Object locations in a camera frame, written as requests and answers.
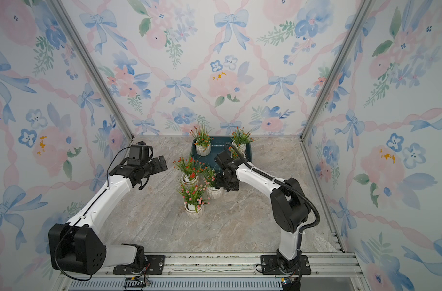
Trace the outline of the potted plant orange flowers front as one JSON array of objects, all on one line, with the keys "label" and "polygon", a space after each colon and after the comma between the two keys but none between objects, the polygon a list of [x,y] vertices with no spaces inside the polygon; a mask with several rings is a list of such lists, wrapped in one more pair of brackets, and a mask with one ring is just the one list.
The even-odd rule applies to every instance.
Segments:
[{"label": "potted plant orange flowers front", "polygon": [[235,150],[234,147],[229,147],[229,153],[232,159],[237,159],[240,156],[246,158],[246,154],[243,151]]}]

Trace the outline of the potted plant orange flowers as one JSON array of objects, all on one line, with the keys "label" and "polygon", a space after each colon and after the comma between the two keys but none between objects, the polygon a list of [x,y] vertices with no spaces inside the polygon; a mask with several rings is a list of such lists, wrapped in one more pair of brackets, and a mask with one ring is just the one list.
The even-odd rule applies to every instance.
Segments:
[{"label": "potted plant orange flowers", "polygon": [[246,153],[246,147],[248,144],[254,141],[250,131],[246,131],[244,128],[237,127],[231,134],[231,140],[233,145],[242,153]]},{"label": "potted plant orange flowers", "polygon": [[243,151],[235,150],[234,147],[229,147],[229,153],[232,159],[237,159],[240,156],[246,158],[246,154]]}]

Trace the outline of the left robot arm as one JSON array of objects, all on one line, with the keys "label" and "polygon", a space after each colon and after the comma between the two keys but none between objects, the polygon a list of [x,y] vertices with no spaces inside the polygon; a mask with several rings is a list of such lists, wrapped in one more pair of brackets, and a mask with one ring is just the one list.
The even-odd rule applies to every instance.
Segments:
[{"label": "left robot arm", "polygon": [[68,275],[94,275],[105,267],[121,266],[133,272],[144,271],[149,262],[143,246],[137,244],[104,245],[101,229],[119,201],[148,179],[168,169],[159,156],[140,165],[118,164],[98,193],[66,223],[56,223],[48,232],[51,266]]}]

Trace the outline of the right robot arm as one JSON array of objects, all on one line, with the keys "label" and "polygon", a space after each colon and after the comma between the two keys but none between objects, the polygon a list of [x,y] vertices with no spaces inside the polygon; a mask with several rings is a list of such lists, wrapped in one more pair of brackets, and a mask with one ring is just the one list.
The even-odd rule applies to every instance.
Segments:
[{"label": "right robot arm", "polygon": [[214,160],[221,169],[216,176],[216,187],[227,192],[238,191],[240,183],[245,183],[270,198],[274,220],[281,228],[280,244],[276,266],[263,272],[299,272],[303,232],[320,223],[319,211],[305,196],[300,183],[294,178],[274,177],[242,156],[233,158],[227,151],[216,155]]}]

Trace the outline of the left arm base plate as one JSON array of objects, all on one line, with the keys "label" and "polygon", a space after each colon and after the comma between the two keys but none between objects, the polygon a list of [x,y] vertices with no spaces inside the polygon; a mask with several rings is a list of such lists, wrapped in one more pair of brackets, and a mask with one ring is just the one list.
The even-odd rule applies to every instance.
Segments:
[{"label": "left arm base plate", "polygon": [[165,255],[144,255],[129,265],[118,265],[114,275],[161,275],[165,265]]}]

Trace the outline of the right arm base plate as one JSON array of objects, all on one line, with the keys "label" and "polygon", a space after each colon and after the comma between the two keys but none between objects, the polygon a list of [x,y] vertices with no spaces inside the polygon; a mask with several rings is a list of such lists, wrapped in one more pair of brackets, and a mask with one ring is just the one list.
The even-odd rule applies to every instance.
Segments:
[{"label": "right arm base plate", "polygon": [[259,266],[260,273],[264,275],[311,275],[309,260],[305,255],[291,261],[277,255],[261,255]]}]

